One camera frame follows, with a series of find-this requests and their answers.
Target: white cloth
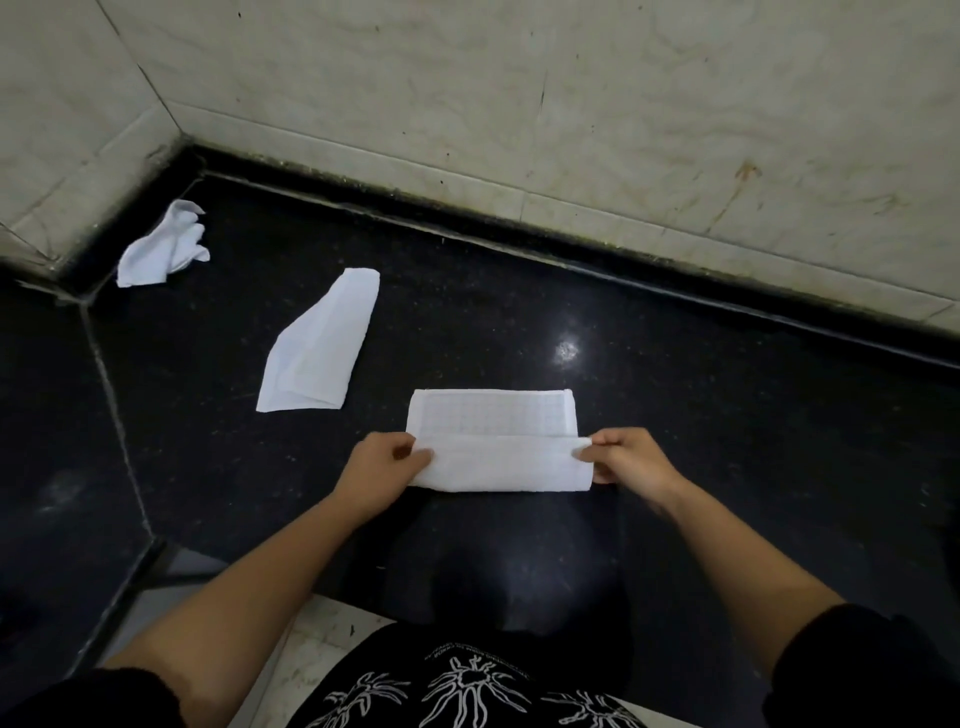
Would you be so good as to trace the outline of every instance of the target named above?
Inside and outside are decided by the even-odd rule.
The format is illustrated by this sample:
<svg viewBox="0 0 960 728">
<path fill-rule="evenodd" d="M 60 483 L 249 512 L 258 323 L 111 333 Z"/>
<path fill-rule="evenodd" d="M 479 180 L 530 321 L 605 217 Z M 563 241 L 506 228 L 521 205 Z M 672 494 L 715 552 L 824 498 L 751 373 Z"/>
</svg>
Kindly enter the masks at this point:
<svg viewBox="0 0 960 728">
<path fill-rule="evenodd" d="M 204 226 L 197 220 L 203 214 L 200 206 L 189 200 L 172 202 L 154 231 L 133 241 L 120 256 L 117 285 L 129 288 L 163 283 L 169 274 L 194 260 L 210 260 L 210 251 L 198 245 Z"/>
<path fill-rule="evenodd" d="M 434 451 L 414 485 L 438 491 L 585 491 L 593 466 L 573 454 L 577 437 L 568 390 L 418 389 L 407 431 Z"/>
<path fill-rule="evenodd" d="M 340 409 L 379 289 L 376 271 L 347 268 L 285 328 L 267 356 L 256 411 Z"/>
</svg>

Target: black granite surface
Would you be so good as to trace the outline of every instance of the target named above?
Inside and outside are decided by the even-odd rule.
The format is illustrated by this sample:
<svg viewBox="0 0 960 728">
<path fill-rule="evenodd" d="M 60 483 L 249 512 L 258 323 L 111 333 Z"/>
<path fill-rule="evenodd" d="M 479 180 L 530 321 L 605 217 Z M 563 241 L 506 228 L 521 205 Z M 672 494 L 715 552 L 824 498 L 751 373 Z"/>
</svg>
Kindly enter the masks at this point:
<svg viewBox="0 0 960 728">
<path fill-rule="evenodd" d="M 774 544 L 960 662 L 955 370 L 231 182 L 188 196 L 212 260 L 92 309 L 157 533 L 237 558 L 328 493 L 367 431 L 403 428 L 417 387 L 569 387 L 582 433 L 646 425 Z M 256 413 L 276 336 L 348 266 L 382 279 L 344 408 Z M 468 603 L 561 634 L 571 669 L 604 665 L 629 700 L 762 724 L 763 683 L 702 574 L 615 489 L 411 490 L 321 589 L 421 622 Z"/>
<path fill-rule="evenodd" d="M 146 549 L 80 309 L 0 284 L 0 712 L 63 677 Z"/>
</svg>

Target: person's right hand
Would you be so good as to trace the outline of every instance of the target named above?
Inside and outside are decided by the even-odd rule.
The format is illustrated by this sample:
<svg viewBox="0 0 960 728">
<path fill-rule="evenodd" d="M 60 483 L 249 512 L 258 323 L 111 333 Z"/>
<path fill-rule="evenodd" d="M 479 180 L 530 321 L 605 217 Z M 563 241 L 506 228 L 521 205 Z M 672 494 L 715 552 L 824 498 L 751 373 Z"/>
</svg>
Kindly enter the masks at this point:
<svg viewBox="0 0 960 728">
<path fill-rule="evenodd" d="M 577 457 L 593 463 L 593 482 L 625 485 L 661 515 L 688 484 L 645 427 L 602 429 L 590 441 Z"/>
</svg>

